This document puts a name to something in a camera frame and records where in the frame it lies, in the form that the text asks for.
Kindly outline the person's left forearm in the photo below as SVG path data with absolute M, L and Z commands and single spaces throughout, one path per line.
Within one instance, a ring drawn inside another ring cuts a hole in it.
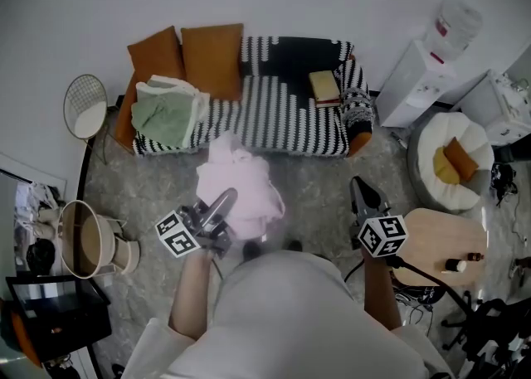
M 207 331 L 207 300 L 213 253 L 195 250 L 184 259 L 168 326 L 197 341 Z

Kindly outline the beige round basket table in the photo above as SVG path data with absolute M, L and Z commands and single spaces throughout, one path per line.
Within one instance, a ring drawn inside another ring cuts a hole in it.
M 126 220 L 97 213 L 86 202 L 68 202 L 57 229 L 65 267 L 80 279 L 133 272 L 139 263 L 140 248 L 138 242 L 125 238 L 126 224 Z

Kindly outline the pink cloth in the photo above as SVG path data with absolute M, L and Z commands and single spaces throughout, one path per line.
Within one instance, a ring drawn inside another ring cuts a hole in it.
M 197 175 L 197 197 L 208 205 L 227 189 L 236 189 L 226 223 L 241 241 L 263 236 L 271 222 L 284 217 L 285 204 L 270 180 L 268 162 L 248 152 L 231 131 L 210 143 L 208 159 L 197 167 Z

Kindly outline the clear water bottle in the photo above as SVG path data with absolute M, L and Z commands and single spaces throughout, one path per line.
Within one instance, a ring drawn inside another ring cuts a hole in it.
M 422 42 L 441 64 L 453 62 L 477 37 L 482 25 L 481 13 L 464 0 L 443 0 Z

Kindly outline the person's white shirt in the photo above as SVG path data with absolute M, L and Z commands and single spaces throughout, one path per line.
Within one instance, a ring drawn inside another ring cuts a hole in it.
M 152 318 L 121 379 L 454 379 L 430 340 L 383 327 L 317 255 L 279 250 L 221 283 L 197 340 Z

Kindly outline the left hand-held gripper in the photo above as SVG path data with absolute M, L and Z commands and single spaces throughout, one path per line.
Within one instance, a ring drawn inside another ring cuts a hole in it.
M 225 218 L 236 204 L 237 197 L 237 190 L 230 187 L 210 206 L 197 201 L 192 206 L 180 206 L 169 212 L 155 225 L 159 240 L 175 258 L 203 248 L 222 259 L 231 248 Z

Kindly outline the white sink cabinet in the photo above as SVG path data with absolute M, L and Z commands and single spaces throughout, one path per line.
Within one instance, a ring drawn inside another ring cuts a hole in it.
M 485 129 L 492 146 L 515 143 L 531 134 L 531 96 L 506 75 L 489 70 L 451 109 Z

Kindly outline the white water dispenser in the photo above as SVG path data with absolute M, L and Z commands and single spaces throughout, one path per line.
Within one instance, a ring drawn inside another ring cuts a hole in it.
M 379 125 L 409 127 L 454 81 L 451 64 L 439 62 L 421 41 L 412 41 L 376 98 Z

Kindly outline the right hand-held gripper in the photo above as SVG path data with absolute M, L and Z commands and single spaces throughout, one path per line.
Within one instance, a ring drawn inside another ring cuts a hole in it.
M 363 247 L 373 258 L 396 255 L 409 234 L 402 215 L 389 214 L 387 196 L 361 177 L 351 180 L 351 205 L 356 221 L 351 226 L 354 250 Z

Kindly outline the small orange cushion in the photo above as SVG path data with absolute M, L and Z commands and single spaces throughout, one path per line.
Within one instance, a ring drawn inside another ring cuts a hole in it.
M 461 181 L 469 182 L 479 169 L 478 163 L 463 149 L 456 137 L 445 146 L 443 153 L 459 174 Z

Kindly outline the round wooden side table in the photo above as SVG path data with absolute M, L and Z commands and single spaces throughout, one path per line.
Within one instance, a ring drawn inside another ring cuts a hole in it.
M 398 255 L 408 264 L 452 287 L 472 285 L 485 272 L 488 234 L 476 220 L 426 208 L 417 208 L 405 217 L 409 237 Z M 479 262 L 467 260 L 480 252 Z M 445 271 L 447 259 L 466 260 L 462 273 Z

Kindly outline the white folded blanket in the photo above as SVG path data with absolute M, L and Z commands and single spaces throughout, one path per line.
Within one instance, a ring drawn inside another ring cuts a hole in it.
M 207 117 L 210 95 L 208 93 L 201 92 L 199 89 L 195 88 L 185 80 L 164 77 L 161 75 L 152 75 L 147 82 L 138 82 L 136 84 L 136 89 L 140 86 L 178 90 L 187 95 L 191 95 L 194 98 L 194 107 L 189 124 L 188 138 L 186 140 L 185 146 L 183 147 L 190 148 L 192 145 L 192 132 L 195 129 L 196 124 Z

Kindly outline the white beanbag chair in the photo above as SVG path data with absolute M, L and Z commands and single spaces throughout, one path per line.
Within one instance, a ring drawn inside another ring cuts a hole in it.
M 436 174 L 437 154 L 456 140 L 478 168 L 470 180 L 446 183 Z M 460 112 L 437 113 L 415 128 L 409 139 L 407 166 L 414 190 L 427 207 L 451 214 L 471 210 L 490 187 L 494 152 L 485 129 Z

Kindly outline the patterned fringe blanket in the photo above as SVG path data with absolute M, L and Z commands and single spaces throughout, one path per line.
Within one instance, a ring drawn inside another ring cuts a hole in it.
M 358 87 L 350 87 L 340 95 L 340 115 L 344 127 L 353 132 L 361 125 L 373 127 L 375 114 L 369 93 Z

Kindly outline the yellow cushion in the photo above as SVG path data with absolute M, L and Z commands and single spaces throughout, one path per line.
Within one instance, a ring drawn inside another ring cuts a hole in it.
M 433 168 L 435 175 L 445 184 L 458 185 L 460 183 L 460 175 L 455 170 L 454 166 L 446 158 L 444 154 L 444 147 L 439 147 L 433 157 Z

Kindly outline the black office chair base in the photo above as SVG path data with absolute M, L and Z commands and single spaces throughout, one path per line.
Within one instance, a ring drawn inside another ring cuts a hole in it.
M 531 378 L 531 297 L 507 304 L 501 299 L 479 302 L 472 308 L 470 292 L 463 298 L 452 294 L 465 318 L 457 323 L 443 320 L 443 328 L 459 332 L 442 348 L 460 345 L 466 363 L 460 379 Z

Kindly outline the black white patterned blanket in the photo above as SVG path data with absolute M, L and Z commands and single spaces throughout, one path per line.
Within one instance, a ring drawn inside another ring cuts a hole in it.
M 372 136 L 361 125 L 348 132 L 339 107 L 317 108 L 309 73 L 331 70 L 343 91 L 368 92 L 361 66 L 349 41 L 291 36 L 243 36 L 240 49 L 241 98 L 210 96 L 207 117 L 196 124 L 190 148 L 164 146 L 137 132 L 131 105 L 137 101 L 133 74 L 116 122 L 115 137 L 138 156 L 149 153 L 195 152 L 226 131 L 247 148 L 295 154 L 345 157 L 356 153 Z

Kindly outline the person's right forearm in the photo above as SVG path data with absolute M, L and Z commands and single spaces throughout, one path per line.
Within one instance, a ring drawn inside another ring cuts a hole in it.
M 389 266 L 383 258 L 373 258 L 362 248 L 365 265 L 364 310 L 383 327 L 392 331 L 402 326 Z

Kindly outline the green folded clothing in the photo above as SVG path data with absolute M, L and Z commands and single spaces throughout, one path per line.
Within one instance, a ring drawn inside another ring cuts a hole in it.
M 188 138 L 194 98 L 178 90 L 140 86 L 131 105 L 131 123 L 146 138 L 183 148 Z

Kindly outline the yellow book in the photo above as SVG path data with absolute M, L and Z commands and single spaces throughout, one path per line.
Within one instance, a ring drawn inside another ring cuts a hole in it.
M 328 102 L 339 97 L 339 88 L 331 70 L 311 72 L 309 81 L 317 102 Z

